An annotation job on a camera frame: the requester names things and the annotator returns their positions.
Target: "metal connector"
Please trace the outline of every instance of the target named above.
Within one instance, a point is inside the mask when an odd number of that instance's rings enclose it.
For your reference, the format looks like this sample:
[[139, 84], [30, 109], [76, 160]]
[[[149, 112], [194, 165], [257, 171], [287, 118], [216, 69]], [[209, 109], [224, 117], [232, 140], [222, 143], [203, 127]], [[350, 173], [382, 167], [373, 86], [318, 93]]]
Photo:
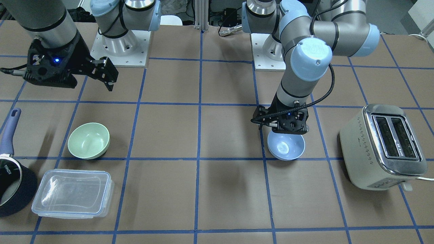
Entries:
[[237, 26], [228, 28], [227, 30], [220, 31], [219, 35], [220, 36], [228, 36], [228, 35], [232, 35], [235, 32], [242, 31], [242, 30], [243, 30], [243, 25], [237, 25]]

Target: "green bowl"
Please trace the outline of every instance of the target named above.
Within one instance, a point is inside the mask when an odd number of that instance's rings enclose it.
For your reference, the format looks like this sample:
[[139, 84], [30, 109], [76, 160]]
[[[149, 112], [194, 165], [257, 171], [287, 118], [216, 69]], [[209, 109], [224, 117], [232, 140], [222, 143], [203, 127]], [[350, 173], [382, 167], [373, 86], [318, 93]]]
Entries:
[[109, 130], [99, 123], [79, 126], [68, 139], [69, 152], [82, 159], [94, 159], [103, 155], [109, 145]]

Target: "metal frame post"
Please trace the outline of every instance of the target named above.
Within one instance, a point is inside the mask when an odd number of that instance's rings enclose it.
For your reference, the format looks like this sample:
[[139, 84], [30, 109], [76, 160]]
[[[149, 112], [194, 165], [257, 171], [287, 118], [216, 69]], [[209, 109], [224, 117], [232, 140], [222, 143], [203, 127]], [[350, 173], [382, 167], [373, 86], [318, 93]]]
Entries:
[[194, 0], [195, 16], [194, 28], [208, 31], [208, 0]]

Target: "white cable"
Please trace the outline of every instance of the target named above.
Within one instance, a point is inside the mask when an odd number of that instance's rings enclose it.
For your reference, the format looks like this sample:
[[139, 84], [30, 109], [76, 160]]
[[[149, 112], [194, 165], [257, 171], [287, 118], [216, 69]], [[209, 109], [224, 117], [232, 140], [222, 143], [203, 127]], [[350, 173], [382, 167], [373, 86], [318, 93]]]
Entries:
[[416, 178], [416, 179], [418, 179], [418, 180], [424, 180], [424, 181], [434, 181], [434, 179], [431, 179], [431, 178], [425, 178], [425, 177], [418, 177], [418, 178]]
[[427, 38], [424, 37], [423, 35], [419, 35], [419, 34], [410, 34], [409, 36], [416, 36], [416, 37], [419, 37], [419, 39], [421, 39], [421, 40], [425, 40], [425, 42], [428, 43]]

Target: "white mounting plate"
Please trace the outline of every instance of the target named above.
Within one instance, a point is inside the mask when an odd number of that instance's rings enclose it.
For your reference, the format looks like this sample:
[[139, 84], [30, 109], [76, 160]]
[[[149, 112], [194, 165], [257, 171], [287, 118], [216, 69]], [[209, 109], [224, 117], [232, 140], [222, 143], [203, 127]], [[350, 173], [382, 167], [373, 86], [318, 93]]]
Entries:
[[94, 59], [100, 59], [104, 56], [109, 57], [116, 67], [146, 68], [151, 32], [144, 30], [133, 30], [133, 33], [137, 37], [137, 43], [139, 46], [132, 54], [126, 56], [111, 55], [110, 53], [106, 52], [102, 44], [102, 36], [97, 33], [95, 42], [93, 43], [92, 49], [90, 51], [90, 55]]
[[263, 45], [269, 34], [252, 33], [250, 40], [252, 41], [253, 60], [255, 62], [255, 70], [263, 71], [285, 71], [286, 65], [284, 61], [275, 61], [264, 53]]

